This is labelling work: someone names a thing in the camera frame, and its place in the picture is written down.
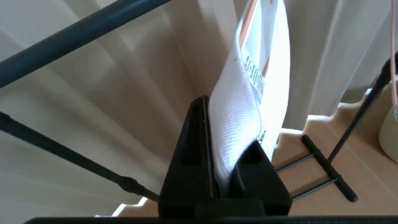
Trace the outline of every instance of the pink cord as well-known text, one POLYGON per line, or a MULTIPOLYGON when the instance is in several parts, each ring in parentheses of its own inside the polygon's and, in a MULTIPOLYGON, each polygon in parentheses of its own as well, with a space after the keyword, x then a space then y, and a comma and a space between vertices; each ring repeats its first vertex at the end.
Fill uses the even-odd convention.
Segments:
POLYGON ((397 84, 396 84, 396 61, 395 61, 395 36, 396 36, 396 8, 395 0, 391 0, 391 85, 392 85, 392 106, 398 109, 397 84))

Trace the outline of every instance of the white cloth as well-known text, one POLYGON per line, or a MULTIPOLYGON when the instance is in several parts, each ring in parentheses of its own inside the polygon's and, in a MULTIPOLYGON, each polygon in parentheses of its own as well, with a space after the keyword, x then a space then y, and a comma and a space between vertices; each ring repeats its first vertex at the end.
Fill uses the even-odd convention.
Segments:
POLYGON ((229 177, 239 157, 260 138, 262 130, 266 130, 266 134, 261 146, 272 159, 282 127, 289 94, 290 53, 284 2, 279 0, 277 3, 271 57, 261 102, 256 101, 239 45, 243 19, 238 24, 232 49, 210 97, 213 160, 216 178, 223 190, 228 189, 229 177))

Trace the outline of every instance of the white pot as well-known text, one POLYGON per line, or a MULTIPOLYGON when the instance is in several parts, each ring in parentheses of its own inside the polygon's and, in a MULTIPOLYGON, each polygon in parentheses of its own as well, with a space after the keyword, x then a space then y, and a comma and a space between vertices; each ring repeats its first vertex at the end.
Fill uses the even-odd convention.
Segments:
POLYGON ((391 108, 379 133, 379 143, 384 152, 398 162, 398 110, 391 108))

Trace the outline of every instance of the black metal rod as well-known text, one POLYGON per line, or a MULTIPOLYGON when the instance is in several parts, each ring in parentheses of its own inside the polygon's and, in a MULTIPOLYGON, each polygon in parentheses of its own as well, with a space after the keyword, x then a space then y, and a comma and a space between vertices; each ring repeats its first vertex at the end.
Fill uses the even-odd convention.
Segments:
POLYGON ((159 200, 159 196, 157 194, 146 189, 135 179, 131 177, 123 177, 99 165, 87 157, 82 156, 66 146, 63 146, 62 144, 48 138, 47 136, 44 136, 43 134, 40 134, 37 131, 34 131, 33 129, 21 124, 2 112, 0 112, 0 130, 58 157, 61 157, 62 159, 80 166, 81 168, 84 168, 109 181, 112 181, 129 193, 138 194, 156 202, 159 200))
POLYGON ((118 0, 0 62, 0 88, 90 43, 169 0, 118 0))
POLYGON ((307 149, 314 154, 314 158, 321 165, 323 170, 328 174, 331 179, 337 179, 335 184, 343 193, 343 195, 350 201, 356 202, 358 200, 358 196, 355 192, 349 187, 349 185, 343 180, 341 175, 331 166, 330 162, 327 161, 325 156, 323 156, 321 150, 317 148, 317 146, 311 141, 310 137, 304 134, 301 137, 301 141, 307 147, 307 149))
POLYGON ((313 157, 312 153, 309 154, 309 155, 306 155, 304 157, 301 157, 300 159, 297 159, 297 160, 295 160, 295 161, 293 161, 293 162, 291 162, 289 164, 286 164, 283 167, 277 169, 276 172, 280 172, 280 171, 286 170, 286 169, 288 169, 288 168, 290 168, 290 167, 292 167, 292 166, 294 166, 296 164, 299 164, 299 163, 303 162, 304 160, 307 160, 307 159, 312 158, 312 157, 313 157))
POLYGON ((315 187, 312 187, 312 188, 310 188, 310 189, 308 189, 308 190, 306 190, 306 191, 304 191, 302 193, 299 193, 299 194, 293 196, 292 200, 297 200, 299 198, 302 198, 302 197, 306 196, 307 194, 310 194, 310 193, 312 193, 312 192, 314 192, 314 191, 316 191, 318 189, 321 189, 322 187, 326 187, 327 185, 334 183, 336 180, 337 179, 330 179, 330 180, 325 181, 325 182, 323 182, 321 184, 318 184, 315 187))
MULTIPOLYGON (((397 59, 398 59, 398 53, 395 54, 396 68, 398 67, 397 59)), ((384 64, 384 66, 381 70, 381 73, 376 80, 376 83, 374 84, 369 95, 363 101, 363 103, 362 103, 361 107, 359 108, 358 112, 356 113, 353 121, 351 122, 351 124, 349 124, 347 130, 344 132, 343 136, 340 138, 340 140, 337 142, 335 148, 330 153, 328 162, 332 162, 333 159, 338 154, 338 152, 340 152, 341 148, 343 147, 344 143, 349 138, 350 134, 353 132, 354 128, 361 121, 361 119, 366 114, 366 112, 371 107, 371 105, 374 103, 374 100, 381 93, 383 88, 390 82, 390 80, 391 80, 390 72, 391 72, 391 68, 390 68, 390 59, 389 59, 384 64)))

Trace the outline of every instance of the curtain fold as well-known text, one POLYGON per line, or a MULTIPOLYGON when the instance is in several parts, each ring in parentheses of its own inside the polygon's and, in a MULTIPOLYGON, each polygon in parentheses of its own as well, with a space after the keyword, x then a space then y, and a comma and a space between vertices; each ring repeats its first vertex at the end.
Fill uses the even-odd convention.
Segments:
MULTIPOLYGON (((159 192, 190 102, 210 95, 248 0, 172 0, 0 90, 0 110, 159 192)), ((0 60, 111 4, 0 1, 0 60)), ((285 0, 284 126, 359 100, 389 55, 389 1, 285 0)), ((0 222, 111 215, 139 197, 0 133, 0 222)))

